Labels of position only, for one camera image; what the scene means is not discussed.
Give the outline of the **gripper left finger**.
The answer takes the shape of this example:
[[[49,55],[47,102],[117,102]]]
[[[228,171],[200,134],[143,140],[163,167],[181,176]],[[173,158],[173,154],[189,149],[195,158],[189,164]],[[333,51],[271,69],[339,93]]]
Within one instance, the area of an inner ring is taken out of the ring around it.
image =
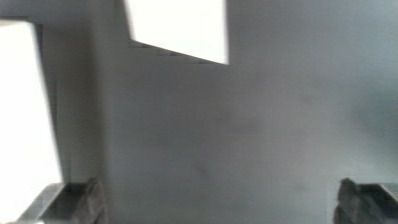
[[[15,224],[108,224],[101,182],[49,184],[15,220]]]

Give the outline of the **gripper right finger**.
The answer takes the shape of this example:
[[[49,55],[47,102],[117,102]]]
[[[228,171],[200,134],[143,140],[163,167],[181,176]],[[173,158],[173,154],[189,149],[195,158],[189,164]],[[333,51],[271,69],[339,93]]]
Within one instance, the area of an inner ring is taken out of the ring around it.
[[[398,184],[340,180],[332,224],[398,224]]]

